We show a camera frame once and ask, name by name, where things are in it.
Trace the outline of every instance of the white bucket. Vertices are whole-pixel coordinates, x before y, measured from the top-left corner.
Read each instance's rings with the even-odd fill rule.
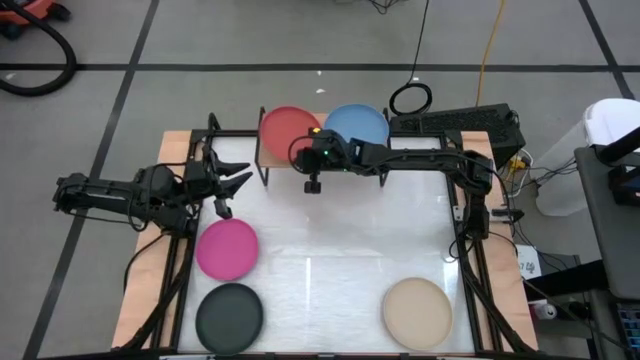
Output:
[[[640,127],[640,102],[627,99],[604,99],[589,106],[577,123],[540,159],[535,168],[556,170],[572,162],[573,151],[590,145],[608,145]],[[531,170],[538,179],[548,170]],[[547,216],[567,216],[587,207],[580,175],[555,175],[538,189],[538,210]]]

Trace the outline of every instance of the black tube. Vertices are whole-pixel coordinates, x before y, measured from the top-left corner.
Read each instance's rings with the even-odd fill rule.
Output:
[[[62,51],[64,51],[64,56],[67,59],[67,62],[65,63],[62,73],[60,73],[60,75],[58,75],[57,78],[51,80],[50,82],[44,85],[39,85],[35,87],[22,87],[22,86],[12,85],[6,81],[0,80],[0,89],[18,96],[30,97],[30,96],[46,95],[66,85],[75,74],[76,68],[78,66],[78,63],[76,60],[76,54],[73,52],[73,49],[71,48],[71,45],[69,44],[69,42],[64,37],[62,37],[62,35],[60,35],[60,33],[56,31],[54,28],[52,28],[49,24],[38,19],[35,15],[23,9],[22,6],[16,4],[13,0],[0,0],[0,4],[3,4],[4,6],[6,6],[6,8],[9,11],[13,11],[16,14],[22,16],[23,18],[28,20],[30,23],[42,29],[42,31],[49,34],[49,36],[51,36],[53,40],[55,40],[58,44],[60,44],[60,47],[62,47]]]
[[[600,150],[598,159],[605,163],[612,163],[622,159],[625,155],[630,154],[639,147],[640,127]]]

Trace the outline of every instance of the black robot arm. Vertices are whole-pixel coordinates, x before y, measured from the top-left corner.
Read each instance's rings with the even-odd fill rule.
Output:
[[[311,147],[298,150],[292,163],[299,172],[310,175],[305,183],[306,193],[320,193],[318,175],[322,171],[348,171],[362,176],[391,170],[440,171],[465,192],[465,235],[474,239],[489,236],[489,212],[484,201],[491,191],[493,162],[485,156],[457,149],[394,150],[357,139],[347,143],[333,130],[321,130],[310,137]]]
[[[149,166],[138,170],[129,182],[90,179],[81,173],[59,178],[53,196],[55,210],[75,214],[78,210],[102,209],[126,215],[137,231],[153,222],[173,235],[195,235],[195,204],[214,196],[216,214],[224,219],[231,218],[226,200],[233,198],[252,175],[246,172],[221,180],[221,177],[231,177],[246,169],[249,163],[220,161],[211,149],[212,137],[207,136],[204,140],[202,160]],[[173,173],[169,168],[173,165],[185,166],[184,177]],[[135,225],[132,218],[142,221],[143,226]]]

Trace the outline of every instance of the pink plate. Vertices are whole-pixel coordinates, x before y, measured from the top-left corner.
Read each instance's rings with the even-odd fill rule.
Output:
[[[258,237],[242,220],[220,220],[209,226],[196,247],[196,260],[208,276],[235,280],[251,270],[258,260]]]

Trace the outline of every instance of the red plate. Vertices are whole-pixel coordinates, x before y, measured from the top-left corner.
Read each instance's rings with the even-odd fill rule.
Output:
[[[270,111],[260,124],[260,140],[271,154],[289,162],[289,146],[300,136],[309,134],[309,128],[319,128],[320,123],[310,112],[295,106],[281,106]],[[311,146],[311,139],[296,141],[291,149],[295,159],[299,149]]]

